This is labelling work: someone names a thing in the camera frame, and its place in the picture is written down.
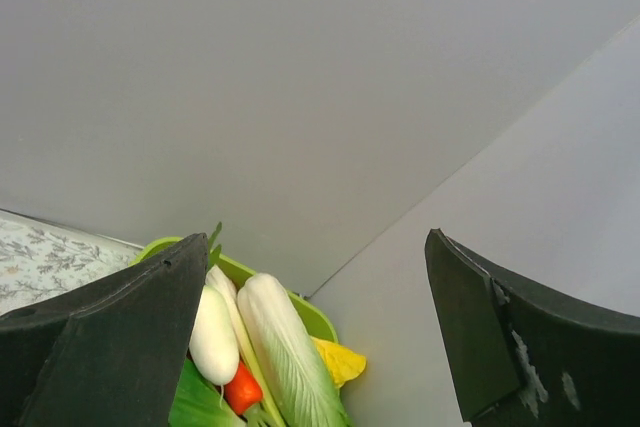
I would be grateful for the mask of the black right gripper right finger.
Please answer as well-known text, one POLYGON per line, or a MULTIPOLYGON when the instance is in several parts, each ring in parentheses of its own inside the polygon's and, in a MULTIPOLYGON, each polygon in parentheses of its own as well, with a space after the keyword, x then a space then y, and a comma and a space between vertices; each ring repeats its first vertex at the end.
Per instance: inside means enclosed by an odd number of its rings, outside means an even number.
POLYGON ((638 425, 638 317, 498 266, 439 229, 424 252, 464 421, 638 425))

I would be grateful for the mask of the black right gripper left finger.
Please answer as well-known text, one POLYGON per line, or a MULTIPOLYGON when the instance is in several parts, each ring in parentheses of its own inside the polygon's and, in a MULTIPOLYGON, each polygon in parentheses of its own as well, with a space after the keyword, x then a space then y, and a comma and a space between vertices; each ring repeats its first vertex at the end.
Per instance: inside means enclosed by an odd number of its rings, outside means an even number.
POLYGON ((1 317, 4 426, 166 426, 207 238, 1 317))

